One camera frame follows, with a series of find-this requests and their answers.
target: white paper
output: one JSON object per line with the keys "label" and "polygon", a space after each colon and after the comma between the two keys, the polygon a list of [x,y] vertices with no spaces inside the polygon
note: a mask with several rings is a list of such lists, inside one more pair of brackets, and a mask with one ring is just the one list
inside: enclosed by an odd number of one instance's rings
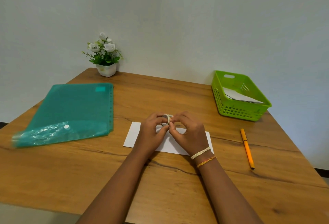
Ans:
{"label": "white paper", "polygon": [[[141,123],[139,122],[131,123],[130,129],[128,131],[123,146],[131,147],[131,148],[134,147],[140,127],[141,127]],[[161,128],[162,126],[157,125],[155,128],[156,132],[159,132]],[[176,129],[181,134],[183,134],[186,131],[186,129],[183,128],[176,128]],[[206,131],[206,136],[207,136],[209,147],[211,148],[211,151],[214,152],[211,144],[210,134],[208,131]],[[166,133],[163,142],[156,149],[156,151],[162,151],[162,152],[180,154],[180,155],[188,155],[187,152],[175,141],[175,139],[172,137],[172,135],[169,132]]]}
{"label": "white paper", "polygon": [[255,103],[255,104],[264,104],[264,102],[258,101],[251,97],[247,97],[245,95],[242,95],[242,94],[236,92],[235,90],[231,90],[231,89],[228,89],[225,87],[223,87],[223,89],[224,89],[224,93],[226,94],[226,96],[228,98],[239,100],[239,101],[251,102],[251,103]]}

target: basket hole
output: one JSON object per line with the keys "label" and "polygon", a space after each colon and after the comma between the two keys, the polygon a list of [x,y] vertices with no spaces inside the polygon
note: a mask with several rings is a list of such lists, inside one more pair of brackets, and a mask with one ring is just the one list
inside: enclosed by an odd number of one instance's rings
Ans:
{"label": "basket hole", "polygon": [[234,79],[235,78],[234,75],[229,75],[229,74],[225,74],[224,77],[229,78],[229,79]]}

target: green plastic basket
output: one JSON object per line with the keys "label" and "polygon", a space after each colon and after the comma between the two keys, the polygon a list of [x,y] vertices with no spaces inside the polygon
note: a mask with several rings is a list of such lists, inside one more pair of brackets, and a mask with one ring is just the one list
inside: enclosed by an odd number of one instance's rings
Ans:
{"label": "green plastic basket", "polygon": [[[218,112],[223,116],[257,121],[272,106],[253,81],[243,74],[215,71],[211,87]],[[227,98],[223,87],[264,102],[264,104],[253,104]]]}

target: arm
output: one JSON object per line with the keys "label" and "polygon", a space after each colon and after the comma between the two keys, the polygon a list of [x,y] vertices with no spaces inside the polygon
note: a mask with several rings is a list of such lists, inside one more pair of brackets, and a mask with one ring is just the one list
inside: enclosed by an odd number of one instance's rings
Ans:
{"label": "arm", "polygon": [[142,168],[163,141],[169,125],[157,134],[155,126],[167,122],[162,113],[150,115],[142,124],[134,148],[76,224],[124,222]]}
{"label": "arm", "polygon": [[[180,134],[176,130],[174,122],[181,122],[185,125],[186,132]],[[209,146],[203,124],[188,112],[175,115],[169,124],[170,134],[190,156]],[[197,165],[213,156],[214,154],[208,150],[193,161]],[[217,159],[200,166],[199,170],[221,224],[263,224]]]}

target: table top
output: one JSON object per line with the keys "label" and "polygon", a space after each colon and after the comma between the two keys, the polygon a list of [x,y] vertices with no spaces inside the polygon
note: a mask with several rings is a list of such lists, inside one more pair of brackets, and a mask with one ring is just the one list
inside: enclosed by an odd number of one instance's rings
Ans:
{"label": "table top", "polygon": [[[123,143],[132,121],[155,111],[187,110],[204,123],[220,164],[266,224],[329,222],[327,184],[269,112],[257,122],[223,117],[210,85],[137,74],[106,78],[89,68],[69,83],[101,82],[114,85],[114,131],[108,136],[12,148],[12,135],[27,127],[41,102],[0,130],[0,202],[82,214],[131,151]],[[155,153],[144,167],[126,221],[216,223],[190,158],[164,152]]]}

